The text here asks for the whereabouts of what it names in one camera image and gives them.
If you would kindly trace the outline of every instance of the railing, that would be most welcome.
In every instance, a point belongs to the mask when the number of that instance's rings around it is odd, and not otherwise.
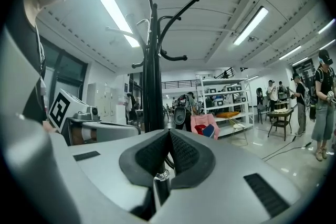
[[[167,82],[161,82],[161,86],[162,86],[162,89],[195,87],[198,81],[199,80],[196,80],[196,79],[167,81]]]
[[[235,75],[233,68],[230,67],[229,69],[225,70],[222,74],[220,74],[219,76],[217,76],[215,79],[229,79],[232,78]]]

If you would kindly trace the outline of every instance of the shoe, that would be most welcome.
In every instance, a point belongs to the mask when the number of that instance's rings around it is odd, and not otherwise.
[[[324,159],[328,158],[328,156],[327,156],[327,149],[326,149],[326,148],[323,148],[323,149],[322,149],[322,157],[323,157]]]
[[[323,160],[322,150],[317,150],[316,153],[315,153],[315,157],[319,162],[321,162]]]

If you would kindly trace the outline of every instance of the tiled floor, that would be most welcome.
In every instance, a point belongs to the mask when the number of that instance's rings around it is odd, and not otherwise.
[[[167,118],[165,118],[165,122],[166,127],[174,126],[174,124],[172,124],[172,120],[167,121]],[[264,158],[267,164],[287,176],[303,193],[318,187],[323,182],[323,178],[327,173],[331,162],[335,159],[333,150],[331,149],[331,140],[328,142],[328,159],[319,162],[314,156],[316,150],[316,143],[314,141],[310,146],[301,148],[307,143],[312,142],[311,132],[314,123],[309,120],[308,113],[307,132],[302,137],[296,137],[294,142],[292,142],[292,140],[295,136],[295,131],[298,129],[296,108],[291,118],[292,133],[290,134],[288,126],[286,141],[283,140],[283,128],[278,128],[277,132],[275,132],[275,128],[273,128],[273,132],[270,133],[270,137],[267,137],[270,126],[269,119],[267,119],[267,121],[263,120],[263,124],[261,124],[261,122],[255,123],[254,129],[245,131],[248,145],[246,145],[245,140],[238,139],[244,138],[243,132],[236,134],[234,137],[221,137],[218,142],[231,143],[236,146],[241,146],[245,150],[256,154],[260,158]],[[173,177],[174,171],[170,168],[169,171]]]

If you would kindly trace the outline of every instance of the yellow item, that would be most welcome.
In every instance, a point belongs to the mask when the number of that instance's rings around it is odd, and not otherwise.
[[[221,113],[218,113],[216,115],[217,118],[225,118],[225,119],[228,119],[228,118],[231,118],[231,117],[234,117],[236,115],[238,115],[239,112],[238,111],[234,111],[234,112],[221,112]]]

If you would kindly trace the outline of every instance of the fluorescent light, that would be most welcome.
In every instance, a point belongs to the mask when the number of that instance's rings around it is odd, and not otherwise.
[[[250,20],[250,22],[247,24],[247,26],[245,26],[240,35],[235,39],[233,44],[238,46],[240,43],[242,43],[244,39],[257,27],[257,25],[262,21],[262,19],[265,18],[267,13],[268,10],[266,10],[263,6],[261,6],[257,11],[257,13]]]
[[[331,20],[330,22],[328,22],[328,24],[326,26],[324,26],[320,31],[319,34],[322,33],[323,31],[325,31],[328,27],[330,27],[333,23],[335,22],[335,19]]]
[[[283,60],[283,58],[287,57],[288,55],[292,54],[294,51],[297,51],[300,48],[301,48],[301,46],[295,48],[294,50],[292,50],[289,53],[285,54],[284,56],[280,57],[279,60]]]
[[[324,49],[325,47],[329,46],[330,44],[334,43],[336,39],[334,39],[333,41],[329,42],[328,44],[324,45],[322,48],[320,48],[320,50]]]
[[[105,9],[112,17],[112,19],[114,20],[115,24],[119,27],[119,29],[132,33],[131,28],[126,22],[124,16],[122,15],[116,1],[115,0],[100,0],[100,1],[102,2]],[[132,47],[140,46],[139,43],[134,38],[126,35],[124,35],[124,37],[127,39],[127,41]]]
[[[305,58],[303,58],[302,60],[297,61],[296,63],[293,63],[292,66],[296,66],[298,63],[301,63],[301,62],[303,62],[303,61],[306,61],[307,59],[308,59],[308,57],[305,57]]]
[[[248,79],[248,80],[251,80],[251,79],[255,79],[255,78],[257,78],[259,75],[256,75],[256,76],[254,76],[253,78],[250,78],[250,79]]]

